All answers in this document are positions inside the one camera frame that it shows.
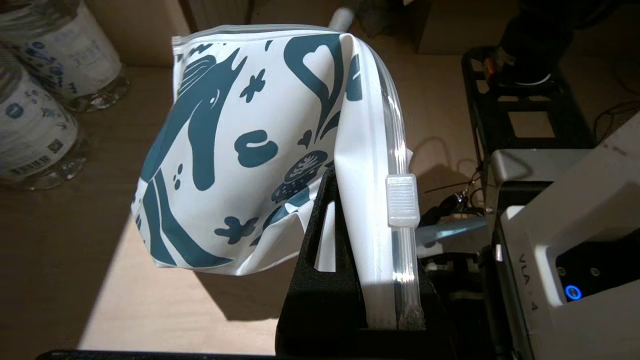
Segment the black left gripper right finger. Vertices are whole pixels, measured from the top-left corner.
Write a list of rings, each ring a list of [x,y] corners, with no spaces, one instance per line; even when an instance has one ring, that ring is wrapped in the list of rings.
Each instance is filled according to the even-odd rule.
[[[453,357],[454,328],[428,274],[417,270],[423,329],[368,329],[375,357]]]

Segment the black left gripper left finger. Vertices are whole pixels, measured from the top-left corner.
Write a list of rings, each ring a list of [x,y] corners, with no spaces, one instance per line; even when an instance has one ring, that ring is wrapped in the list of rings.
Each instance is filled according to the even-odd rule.
[[[318,271],[327,208],[334,203],[336,270]],[[334,168],[322,176],[276,327],[279,357],[356,357],[366,312]]]

